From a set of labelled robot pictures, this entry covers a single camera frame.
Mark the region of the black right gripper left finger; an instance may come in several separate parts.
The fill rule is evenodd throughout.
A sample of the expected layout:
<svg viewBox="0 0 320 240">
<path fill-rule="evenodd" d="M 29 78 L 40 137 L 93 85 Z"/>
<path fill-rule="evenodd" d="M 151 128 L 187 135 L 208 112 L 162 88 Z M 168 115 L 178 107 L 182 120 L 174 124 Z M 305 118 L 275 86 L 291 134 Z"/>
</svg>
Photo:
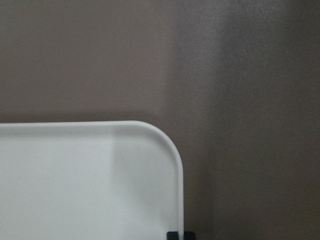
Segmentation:
<svg viewBox="0 0 320 240">
<path fill-rule="evenodd" d="M 177 231 L 169 231 L 166 233 L 167 240 L 179 240 L 179 233 Z"/>
</svg>

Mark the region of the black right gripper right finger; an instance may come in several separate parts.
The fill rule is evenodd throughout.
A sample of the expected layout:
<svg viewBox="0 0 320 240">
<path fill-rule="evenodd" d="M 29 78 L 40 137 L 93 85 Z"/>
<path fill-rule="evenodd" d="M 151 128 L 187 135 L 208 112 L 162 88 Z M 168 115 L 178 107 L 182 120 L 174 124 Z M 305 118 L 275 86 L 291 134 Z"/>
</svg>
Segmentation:
<svg viewBox="0 0 320 240">
<path fill-rule="evenodd" d="M 196 234 L 193 231 L 185 231 L 184 240 L 196 240 Z"/>
</svg>

